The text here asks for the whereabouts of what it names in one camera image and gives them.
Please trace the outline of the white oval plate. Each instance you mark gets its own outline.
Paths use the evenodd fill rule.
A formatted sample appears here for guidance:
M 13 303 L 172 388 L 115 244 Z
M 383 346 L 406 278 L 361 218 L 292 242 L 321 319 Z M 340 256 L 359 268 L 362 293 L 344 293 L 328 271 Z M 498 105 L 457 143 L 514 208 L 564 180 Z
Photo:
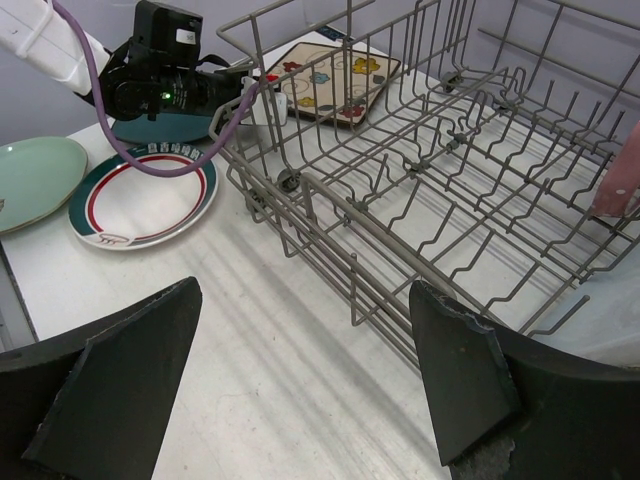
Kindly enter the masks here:
M 527 335 L 596 362 L 639 366 L 639 250 L 598 272 L 562 300 Z

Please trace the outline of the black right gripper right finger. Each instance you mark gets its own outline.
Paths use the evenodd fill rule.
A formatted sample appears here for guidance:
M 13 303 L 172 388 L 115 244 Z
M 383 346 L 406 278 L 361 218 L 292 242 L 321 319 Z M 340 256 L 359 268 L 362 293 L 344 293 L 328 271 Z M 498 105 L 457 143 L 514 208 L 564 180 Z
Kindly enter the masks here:
M 412 337 L 441 464 L 455 479 L 635 479 L 639 374 L 541 344 L 425 281 Z

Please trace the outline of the beige square flower plate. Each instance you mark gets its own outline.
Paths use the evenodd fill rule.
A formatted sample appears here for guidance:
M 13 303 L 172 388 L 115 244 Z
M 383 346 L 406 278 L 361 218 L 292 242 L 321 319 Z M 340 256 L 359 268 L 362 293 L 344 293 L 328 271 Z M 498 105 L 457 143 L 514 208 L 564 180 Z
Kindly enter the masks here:
M 400 61 L 370 50 L 299 42 L 266 71 L 287 97 L 290 117 L 338 127 L 361 125 Z

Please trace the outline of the grey wire dish rack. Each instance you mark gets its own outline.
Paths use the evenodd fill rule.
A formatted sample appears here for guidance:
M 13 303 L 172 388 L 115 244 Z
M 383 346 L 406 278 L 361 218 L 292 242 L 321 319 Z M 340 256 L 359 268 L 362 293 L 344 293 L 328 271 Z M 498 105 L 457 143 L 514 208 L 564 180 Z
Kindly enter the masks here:
M 353 325 L 416 365 L 409 290 L 424 280 L 529 337 L 639 250 L 638 190 L 623 217 L 590 211 L 639 119 L 637 2 L 307 1 L 300 28 L 293 8 L 218 29 L 261 91 L 299 42 L 370 50 L 399 70 L 359 126 L 289 116 L 223 155 L 254 221 L 348 301 Z

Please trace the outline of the teal square plate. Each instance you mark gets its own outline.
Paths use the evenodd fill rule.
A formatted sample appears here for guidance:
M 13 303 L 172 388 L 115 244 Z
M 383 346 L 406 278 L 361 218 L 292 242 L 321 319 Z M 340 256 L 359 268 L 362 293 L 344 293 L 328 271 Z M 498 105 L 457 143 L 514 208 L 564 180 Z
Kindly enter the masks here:
M 155 120 L 147 116 L 131 121 L 116 120 L 111 129 L 118 140 L 129 144 L 193 143 L 209 137 L 211 120 L 207 116 L 162 113 Z

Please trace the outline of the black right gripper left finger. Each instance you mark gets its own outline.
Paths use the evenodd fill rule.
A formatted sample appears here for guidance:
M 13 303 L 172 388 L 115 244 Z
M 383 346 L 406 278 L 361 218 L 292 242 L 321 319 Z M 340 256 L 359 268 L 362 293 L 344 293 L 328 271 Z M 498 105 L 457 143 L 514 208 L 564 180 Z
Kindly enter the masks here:
M 2 353 L 2 478 L 151 478 L 202 301 L 187 277 Z

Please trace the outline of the white plate teal red rim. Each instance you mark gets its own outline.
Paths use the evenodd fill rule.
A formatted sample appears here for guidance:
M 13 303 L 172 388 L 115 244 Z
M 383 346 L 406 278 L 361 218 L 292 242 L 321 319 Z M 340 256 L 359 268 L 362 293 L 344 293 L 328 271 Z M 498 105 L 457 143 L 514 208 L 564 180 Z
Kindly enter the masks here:
M 74 233 L 91 246 L 124 251 L 168 241 L 193 226 L 212 205 L 219 187 L 209 161 L 179 177 L 148 175 L 119 155 L 93 168 L 71 197 Z

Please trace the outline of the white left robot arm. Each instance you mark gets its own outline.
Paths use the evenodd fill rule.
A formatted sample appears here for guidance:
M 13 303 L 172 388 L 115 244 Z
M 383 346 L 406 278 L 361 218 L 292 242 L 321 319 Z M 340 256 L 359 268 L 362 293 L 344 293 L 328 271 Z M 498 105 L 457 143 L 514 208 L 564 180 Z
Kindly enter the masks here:
M 1 46 L 99 112 L 118 120 L 213 116 L 254 103 L 249 71 L 201 53 L 204 19 L 157 1 L 135 5 L 131 36 L 110 50 L 57 1 L 4 1 Z

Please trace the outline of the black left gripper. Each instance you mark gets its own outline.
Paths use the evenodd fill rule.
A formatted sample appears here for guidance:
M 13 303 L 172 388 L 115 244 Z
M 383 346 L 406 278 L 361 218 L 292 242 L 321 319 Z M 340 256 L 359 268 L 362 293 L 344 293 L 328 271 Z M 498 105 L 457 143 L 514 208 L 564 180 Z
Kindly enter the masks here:
M 216 54 L 208 54 L 197 63 L 197 114 L 213 116 L 217 109 L 243 95 L 249 80 L 256 80 L 249 70 L 233 69 Z

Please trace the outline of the pink polka dot plate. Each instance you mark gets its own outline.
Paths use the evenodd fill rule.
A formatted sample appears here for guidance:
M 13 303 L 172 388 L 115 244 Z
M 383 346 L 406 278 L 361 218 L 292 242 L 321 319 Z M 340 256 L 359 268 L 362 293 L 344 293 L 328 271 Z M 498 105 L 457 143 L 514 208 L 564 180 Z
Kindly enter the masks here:
M 623 217 L 639 188 L 639 124 L 636 124 L 620 153 L 602 179 L 590 207 L 593 216 Z

